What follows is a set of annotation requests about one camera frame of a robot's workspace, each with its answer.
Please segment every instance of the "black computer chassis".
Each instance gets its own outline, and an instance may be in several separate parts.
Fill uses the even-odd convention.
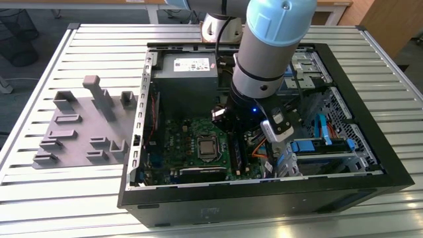
[[[170,50],[168,46],[174,47],[171,51],[182,51],[178,46],[194,46],[195,50],[214,48],[208,43],[159,43],[150,44],[148,48]],[[220,47],[238,50],[232,44]],[[359,126],[385,174],[126,191],[126,160],[118,207],[127,209],[147,227],[341,212],[414,184],[330,47],[326,44],[301,44],[299,47],[313,47],[318,52],[353,114],[351,123]]]

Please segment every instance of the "cpu socket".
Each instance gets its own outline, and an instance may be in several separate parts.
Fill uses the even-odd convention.
[[[198,154],[199,159],[210,163],[218,159],[218,139],[214,135],[198,137]]]

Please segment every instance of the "wooden table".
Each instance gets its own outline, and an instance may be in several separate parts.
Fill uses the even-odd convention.
[[[318,0],[319,24],[337,25],[353,0]],[[164,0],[0,0],[0,8],[38,9],[144,9],[151,24],[159,24],[158,10],[176,9]]]

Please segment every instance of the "wooden cabinet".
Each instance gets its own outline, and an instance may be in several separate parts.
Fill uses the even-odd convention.
[[[367,28],[391,58],[423,27],[423,0],[353,0],[339,25]]]

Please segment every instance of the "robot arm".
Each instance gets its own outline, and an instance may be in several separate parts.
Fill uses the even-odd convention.
[[[235,57],[230,108],[239,118],[261,108],[261,126],[270,142],[283,141],[294,129],[275,98],[283,74],[317,9],[317,0],[166,0],[184,9],[246,17],[243,38]]]

